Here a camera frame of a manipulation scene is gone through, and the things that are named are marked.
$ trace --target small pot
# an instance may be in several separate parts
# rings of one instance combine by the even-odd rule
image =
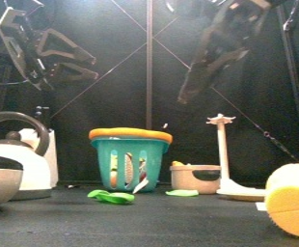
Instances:
[[[14,159],[0,157],[0,204],[7,203],[18,194],[23,167]]]
[[[221,166],[170,166],[173,189],[198,190],[200,194],[216,194],[221,184]]]

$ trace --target white bowl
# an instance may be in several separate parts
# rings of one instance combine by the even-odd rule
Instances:
[[[18,194],[22,174],[22,164],[0,157],[0,204],[7,203]]]

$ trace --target yellow object in basket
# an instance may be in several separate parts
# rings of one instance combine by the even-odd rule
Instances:
[[[133,127],[114,127],[114,128],[97,128],[90,133],[90,139],[101,136],[119,137],[119,136],[135,136],[142,138],[153,138],[173,142],[173,136],[157,130],[147,130]]]
[[[266,207],[277,225],[299,236],[299,164],[288,164],[272,174]]]

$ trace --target yellow sponge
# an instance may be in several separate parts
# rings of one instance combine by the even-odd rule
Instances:
[[[288,164],[272,174],[266,207],[277,225],[299,236],[299,164]]]

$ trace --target kettle handle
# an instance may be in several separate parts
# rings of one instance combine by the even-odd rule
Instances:
[[[51,136],[49,129],[37,119],[34,119],[33,117],[27,116],[21,112],[10,112],[10,111],[0,112],[0,123],[9,120],[18,120],[27,122],[37,128],[41,137],[41,143],[35,153],[45,156],[51,143]]]

